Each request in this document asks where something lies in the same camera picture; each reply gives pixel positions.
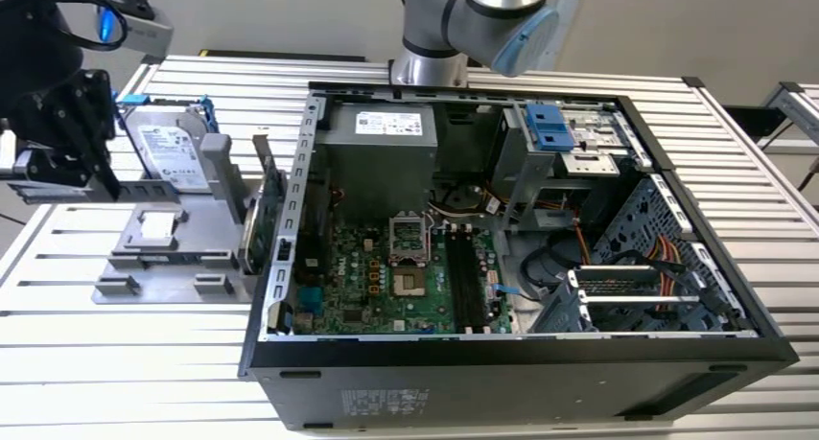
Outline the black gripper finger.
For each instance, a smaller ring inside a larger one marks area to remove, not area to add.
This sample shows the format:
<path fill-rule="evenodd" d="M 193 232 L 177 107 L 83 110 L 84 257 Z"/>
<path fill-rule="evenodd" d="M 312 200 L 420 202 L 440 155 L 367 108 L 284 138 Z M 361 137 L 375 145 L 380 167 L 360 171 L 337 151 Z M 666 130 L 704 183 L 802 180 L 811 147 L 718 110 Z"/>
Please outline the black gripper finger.
<path fill-rule="evenodd" d="M 107 158 L 89 148 L 23 147 L 16 194 L 24 201 L 116 201 L 120 184 Z"/>
<path fill-rule="evenodd" d="M 104 70 L 80 70 L 71 79 L 75 117 L 84 128 L 85 136 L 104 145 L 115 137 L 115 93 L 111 90 L 109 74 Z"/>

